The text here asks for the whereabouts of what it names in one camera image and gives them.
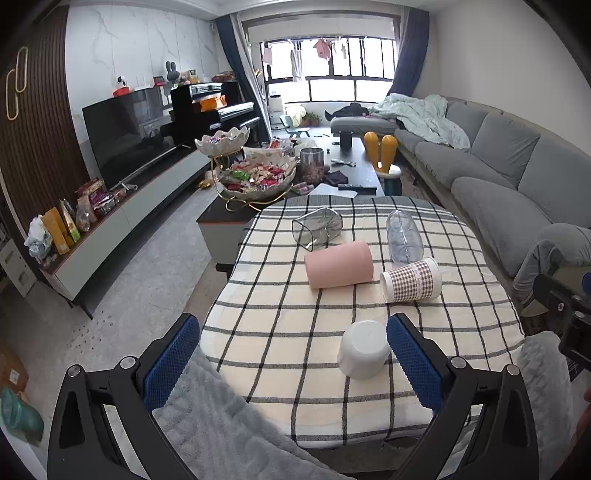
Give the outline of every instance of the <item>blue gripper pad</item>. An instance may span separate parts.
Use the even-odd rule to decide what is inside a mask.
[[[396,315],[392,315],[388,319],[386,334],[390,348],[404,370],[404,374],[417,394],[421,405],[432,409],[433,413],[439,413],[443,407],[441,376],[427,355]]]
[[[199,343],[199,322],[190,315],[144,379],[144,405],[148,411],[164,407]]]

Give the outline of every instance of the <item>black piano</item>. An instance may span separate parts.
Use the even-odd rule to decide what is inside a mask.
[[[226,97],[227,106],[206,112],[201,111],[201,100],[219,95]],[[237,82],[198,83],[184,85],[170,92],[173,103],[173,137],[175,143],[201,139],[213,135],[217,130],[228,131],[250,127],[247,146],[259,146],[258,125],[260,118],[254,114],[254,104],[243,102]]]

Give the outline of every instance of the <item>blue curtain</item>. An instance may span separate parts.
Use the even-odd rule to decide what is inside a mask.
[[[388,95],[390,93],[413,95],[423,71],[428,43],[429,12],[411,8],[403,32],[402,50],[398,55],[398,65],[396,65],[394,80]]]
[[[264,124],[263,113],[261,112],[258,102],[256,101],[256,97],[251,88],[251,85],[248,82],[248,79],[246,78],[246,72],[244,71],[244,65],[242,64],[240,52],[238,51],[236,35],[234,33],[234,27],[232,25],[232,19],[230,18],[230,15],[224,15],[223,17],[217,18],[216,26],[217,32],[220,36],[220,41],[222,42],[223,51],[226,54],[226,58],[228,59],[230,67],[234,71],[234,74],[236,74],[236,80],[240,85],[240,90],[244,95],[244,100],[246,102],[253,102],[255,104],[255,114],[260,118],[260,139],[263,142],[269,142],[271,141],[271,139],[269,138],[269,133]]]

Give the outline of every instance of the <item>window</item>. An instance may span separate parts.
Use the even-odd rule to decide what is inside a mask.
[[[264,64],[268,95],[294,102],[381,102],[394,78],[396,43],[388,38],[341,37],[328,41],[330,60],[318,56],[319,38],[299,38],[261,43],[270,48],[272,65]],[[294,82],[291,52],[300,50],[304,81]]]

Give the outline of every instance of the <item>orange box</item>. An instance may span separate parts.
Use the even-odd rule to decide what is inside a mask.
[[[25,390],[29,375],[19,356],[0,344],[0,386],[8,386],[14,393]]]
[[[48,210],[46,214],[41,217],[41,220],[43,221],[43,225],[45,225],[53,237],[53,243],[57,248],[57,252],[60,255],[65,255],[68,253],[70,251],[70,247],[68,246],[66,239],[61,232],[61,227],[63,226],[65,230],[66,226],[64,221],[61,219],[57,208],[53,207],[51,210]]]
[[[226,103],[225,95],[214,98],[208,98],[206,100],[200,100],[199,104],[201,105],[202,112],[209,112],[210,110],[215,110],[217,108],[221,108],[223,106],[228,105]]]

